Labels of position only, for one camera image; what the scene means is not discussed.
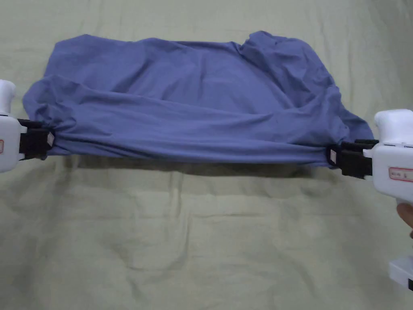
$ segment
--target finger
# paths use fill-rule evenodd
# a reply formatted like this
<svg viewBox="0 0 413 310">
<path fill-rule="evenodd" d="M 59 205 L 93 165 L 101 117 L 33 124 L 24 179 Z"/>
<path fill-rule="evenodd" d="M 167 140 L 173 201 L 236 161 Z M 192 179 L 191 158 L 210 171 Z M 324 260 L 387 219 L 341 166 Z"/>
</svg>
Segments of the finger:
<svg viewBox="0 0 413 310">
<path fill-rule="evenodd" d="M 407 203 L 401 203 L 397 206 L 397 213 L 407 225 L 413 228 L 413 206 Z"/>
</svg>

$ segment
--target blue fabric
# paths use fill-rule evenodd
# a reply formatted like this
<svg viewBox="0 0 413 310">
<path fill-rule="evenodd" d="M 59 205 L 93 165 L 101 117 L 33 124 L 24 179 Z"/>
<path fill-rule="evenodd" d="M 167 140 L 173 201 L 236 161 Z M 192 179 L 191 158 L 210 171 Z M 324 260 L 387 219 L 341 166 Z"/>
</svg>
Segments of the blue fabric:
<svg viewBox="0 0 413 310">
<path fill-rule="evenodd" d="M 51 155 L 327 165 L 329 144 L 373 138 L 309 45 L 262 31 L 242 45 L 65 40 L 23 103 L 56 130 Z"/>
</svg>

